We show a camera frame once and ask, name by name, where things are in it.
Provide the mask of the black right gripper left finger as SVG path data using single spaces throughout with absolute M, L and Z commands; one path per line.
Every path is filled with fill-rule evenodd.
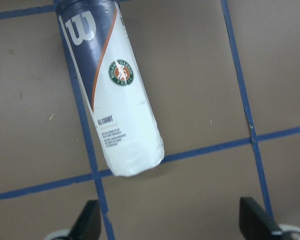
M 45 240 L 99 240 L 101 210 L 98 199 L 88 200 L 71 229 L 60 229 L 46 235 Z

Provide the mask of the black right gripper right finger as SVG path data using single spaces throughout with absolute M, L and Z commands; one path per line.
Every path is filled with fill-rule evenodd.
M 246 240 L 300 240 L 300 227 L 276 223 L 252 197 L 239 200 L 239 230 Z

